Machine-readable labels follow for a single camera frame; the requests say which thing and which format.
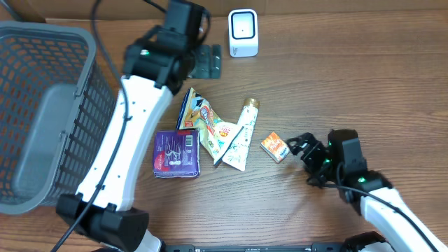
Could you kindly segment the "yellow snack bag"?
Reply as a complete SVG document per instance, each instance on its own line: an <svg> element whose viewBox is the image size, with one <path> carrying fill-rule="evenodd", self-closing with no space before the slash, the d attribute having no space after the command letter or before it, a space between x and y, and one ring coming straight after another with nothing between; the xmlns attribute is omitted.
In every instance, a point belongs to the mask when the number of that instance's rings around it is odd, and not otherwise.
<svg viewBox="0 0 448 252"><path fill-rule="evenodd" d="M244 127L222 120L210 103L191 87L183 99L176 128L197 130L200 143L217 166Z"/></svg>

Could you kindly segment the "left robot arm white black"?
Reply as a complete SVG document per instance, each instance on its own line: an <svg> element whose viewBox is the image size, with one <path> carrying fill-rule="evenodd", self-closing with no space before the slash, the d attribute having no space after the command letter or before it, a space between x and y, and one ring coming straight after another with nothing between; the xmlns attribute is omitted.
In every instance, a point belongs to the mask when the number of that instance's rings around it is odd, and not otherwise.
<svg viewBox="0 0 448 252"><path fill-rule="evenodd" d="M76 192L57 201L69 232L117 251L162 250L148 230L148 213L133 206L137 177L155 128L210 28L205 7L171 1L164 22L127 46L123 68L111 67L120 89L99 151Z"/></svg>

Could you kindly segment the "small orange packet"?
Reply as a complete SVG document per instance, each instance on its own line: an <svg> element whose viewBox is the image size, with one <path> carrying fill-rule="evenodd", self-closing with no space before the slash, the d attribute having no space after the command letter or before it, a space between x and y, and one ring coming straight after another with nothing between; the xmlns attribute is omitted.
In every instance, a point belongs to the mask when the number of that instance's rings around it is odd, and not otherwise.
<svg viewBox="0 0 448 252"><path fill-rule="evenodd" d="M288 145L275 132L264 139L260 146L276 163L280 163L290 153Z"/></svg>

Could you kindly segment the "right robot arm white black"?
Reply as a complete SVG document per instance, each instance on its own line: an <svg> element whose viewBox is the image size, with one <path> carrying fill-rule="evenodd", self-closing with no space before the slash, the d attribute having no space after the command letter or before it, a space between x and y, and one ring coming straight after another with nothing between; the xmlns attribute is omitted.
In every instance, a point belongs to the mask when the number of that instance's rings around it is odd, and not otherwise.
<svg viewBox="0 0 448 252"><path fill-rule="evenodd" d="M345 239L341 251L447 250L410 210L392 182L368 169L356 130L331 130L327 140L323 145L307 132L287 139L286 144L304 162L309 185L337 189L340 198L374 226L373 232Z"/></svg>

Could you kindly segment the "white tube with gold cap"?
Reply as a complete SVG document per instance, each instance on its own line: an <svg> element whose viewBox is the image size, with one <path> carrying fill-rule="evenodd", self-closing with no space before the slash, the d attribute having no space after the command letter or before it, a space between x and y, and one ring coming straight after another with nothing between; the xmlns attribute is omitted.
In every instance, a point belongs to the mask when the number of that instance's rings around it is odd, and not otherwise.
<svg viewBox="0 0 448 252"><path fill-rule="evenodd" d="M242 126L235 140L231 143L229 149L223 157L224 163L244 172L251 145L251 138L258 117L258 108L260 102L254 98L246 98L240 113L237 124Z"/></svg>

